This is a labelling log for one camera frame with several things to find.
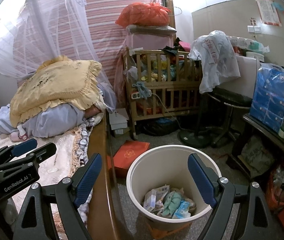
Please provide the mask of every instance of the power strip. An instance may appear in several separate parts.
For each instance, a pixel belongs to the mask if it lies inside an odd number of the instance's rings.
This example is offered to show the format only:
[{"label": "power strip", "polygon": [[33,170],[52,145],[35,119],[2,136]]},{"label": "power strip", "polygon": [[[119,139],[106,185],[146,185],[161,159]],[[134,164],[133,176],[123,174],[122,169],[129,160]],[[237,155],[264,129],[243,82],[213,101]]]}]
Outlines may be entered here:
[{"label": "power strip", "polygon": [[[151,97],[152,96],[152,91],[151,90],[149,90],[149,96],[148,97]],[[139,92],[133,92],[132,94],[131,94],[131,98],[132,99],[140,99],[141,97],[140,97],[140,93]]]}]

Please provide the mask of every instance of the white trash can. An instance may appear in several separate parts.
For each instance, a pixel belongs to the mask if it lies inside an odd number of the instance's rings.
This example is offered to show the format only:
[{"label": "white trash can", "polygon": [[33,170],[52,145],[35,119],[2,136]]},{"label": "white trash can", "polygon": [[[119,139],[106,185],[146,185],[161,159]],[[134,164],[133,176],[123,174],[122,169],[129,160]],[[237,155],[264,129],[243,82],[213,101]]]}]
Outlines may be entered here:
[{"label": "white trash can", "polygon": [[[176,230],[202,217],[211,206],[203,198],[187,168],[191,153],[197,153],[203,163],[212,168],[218,177],[221,172],[216,163],[205,153],[183,145],[165,145],[153,148],[140,155],[131,165],[126,186],[128,194],[139,212],[146,217],[147,223],[161,231]],[[144,196],[153,188],[164,184],[183,188],[185,196],[196,203],[196,214],[190,218],[168,219],[146,211],[141,206]]]}]

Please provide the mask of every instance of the blue gripper pad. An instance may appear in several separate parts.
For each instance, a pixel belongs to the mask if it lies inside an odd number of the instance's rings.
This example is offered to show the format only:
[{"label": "blue gripper pad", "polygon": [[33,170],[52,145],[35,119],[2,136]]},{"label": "blue gripper pad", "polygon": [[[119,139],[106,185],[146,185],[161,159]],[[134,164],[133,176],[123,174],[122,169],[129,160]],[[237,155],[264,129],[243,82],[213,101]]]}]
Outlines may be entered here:
[{"label": "blue gripper pad", "polygon": [[37,140],[29,139],[25,142],[22,142],[18,145],[15,145],[13,147],[13,150],[11,151],[12,155],[15,157],[19,157],[23,155],[24,153],[27,153],[37,147]]},{"label": "blue gripper pad", "polygon": [[206,175],[204,169],[211,169],[208,168],[204,165],[202,162],[202,165],[204,166],[203,168],[199,164],[199,161],[193,156],[195,155],[191,154],[187,160],[187,167],[189,169],[189,172],[191,173],[191,176],[199,189],[199,192],[206,204],[209,204],[212,208],[214,208],[217,204],[217,201],[215,199],[215,194],[214,194],[214,187],[212,185],[212,182]]},{"label": "blue gripper pad", "polygon": [[86,202],[93,188],[93,185],[102,169],[102,157],[100,154],[96,155],[96,157],[92,160],[91,164],[89,164],[90,161],[91,160],[89,160],[87,163],[87,165],[89,165],[89,168],[82,176],[82,179],[80,180],[76,188],[76,197],[73,203],[77,208],[79,208],[81,204],[84,204]]}]

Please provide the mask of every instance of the white mosquito net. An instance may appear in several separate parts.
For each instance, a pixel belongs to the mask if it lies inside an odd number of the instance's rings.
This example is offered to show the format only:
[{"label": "white mosquito net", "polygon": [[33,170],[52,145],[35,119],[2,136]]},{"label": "white mosquito net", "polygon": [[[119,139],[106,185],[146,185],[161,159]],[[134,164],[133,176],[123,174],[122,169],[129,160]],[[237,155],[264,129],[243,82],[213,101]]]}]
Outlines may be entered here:
[{"label": "white mosquito net", "polygon": [[[99,61],[85,5],[86,0],[8,1],[2,8],[8,13],[0,19],[0,73],[20,78],[59,55]],[[103,69],[97,80],[107,90],[106,104],[115,108],[116,97]]]}]

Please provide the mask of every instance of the blue tissue package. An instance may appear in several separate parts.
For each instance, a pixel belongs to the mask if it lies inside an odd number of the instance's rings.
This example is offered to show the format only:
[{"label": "blue tissue package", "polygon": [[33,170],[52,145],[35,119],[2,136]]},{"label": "blue tissue package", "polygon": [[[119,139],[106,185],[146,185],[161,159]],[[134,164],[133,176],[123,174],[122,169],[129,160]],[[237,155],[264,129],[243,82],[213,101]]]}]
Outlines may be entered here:
[{"label": "blue tissue package", "polygon": [[284,123],[284,68],[261,63],[250,115],[278,133]]}]

